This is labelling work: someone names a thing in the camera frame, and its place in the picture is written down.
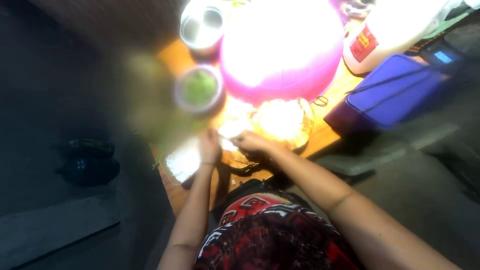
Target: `wrist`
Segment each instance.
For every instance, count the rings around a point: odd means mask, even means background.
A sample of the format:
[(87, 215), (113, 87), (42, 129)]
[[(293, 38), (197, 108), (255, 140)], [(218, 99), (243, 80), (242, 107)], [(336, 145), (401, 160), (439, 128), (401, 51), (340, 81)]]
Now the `wrist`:
[(202, 161), (200, 163), (200, 167), (199, 169), (209, 169), (209, 170), (213, 170), (216, 166), (216, 162), (207, 162), (207, 161)]
[(285, 151), (285, 150), (288, 150), (288, 148), (285, 148), (285, 146), (283, 146), (282, 144), (280, 143), (272, 143), (270, 145), (268, 145), (265, 149), (264, 149), (264, 153), (271, 159), (274, 159), (275, 156), (277, 156), (278, 154), (282, 155), (282, 153)]

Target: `white plastic container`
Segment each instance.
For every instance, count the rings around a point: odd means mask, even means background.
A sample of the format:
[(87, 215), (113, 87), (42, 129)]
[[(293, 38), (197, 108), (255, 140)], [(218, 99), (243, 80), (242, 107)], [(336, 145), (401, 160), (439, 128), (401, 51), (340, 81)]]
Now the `white plastic container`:
[(438, 27), (448, 0), (380, 0), (345, 38), (343, 59), (354, 74), (372, 71)]

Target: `person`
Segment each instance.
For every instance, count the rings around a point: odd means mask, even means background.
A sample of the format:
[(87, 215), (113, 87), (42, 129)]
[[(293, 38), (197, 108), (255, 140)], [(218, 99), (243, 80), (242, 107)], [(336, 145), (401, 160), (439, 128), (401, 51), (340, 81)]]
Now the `person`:
[(245, 153), (265, 154), (335, 228), (305, 202), (261, 184), (228, 206), (205, 236), (221, 154), (218, 134), (209, 130), (201, 135), (202, 163), (158, 269), (459, 269), (328, 170), (251, 131), (231, 140)]

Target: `stainless steel bowl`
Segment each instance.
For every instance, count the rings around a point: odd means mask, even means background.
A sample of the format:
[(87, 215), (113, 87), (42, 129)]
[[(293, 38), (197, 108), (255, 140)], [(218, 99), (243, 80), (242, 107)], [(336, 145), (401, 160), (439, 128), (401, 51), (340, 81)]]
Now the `stainless steel bowl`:
[(180, 38), (194, 53), (202, 56), (215, 54), (223, 36), (223, 14), (207, 6), (183, 15), (180, 24)]

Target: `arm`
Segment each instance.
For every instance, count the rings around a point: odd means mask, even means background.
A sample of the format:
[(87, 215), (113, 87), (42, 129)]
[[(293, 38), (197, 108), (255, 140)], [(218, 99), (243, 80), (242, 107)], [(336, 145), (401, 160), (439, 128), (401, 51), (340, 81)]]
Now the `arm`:
[(232, 139), (273, 160), (328, 215), (366, 268), (459, 269), (328, 170), (253, 132)]
[(202, 163), (187, 200), (173, 226), (158, 269), (191, 269), (206, 235), (212, 172), (220, 155), (218, 134), (210, 130), (201, 135)]

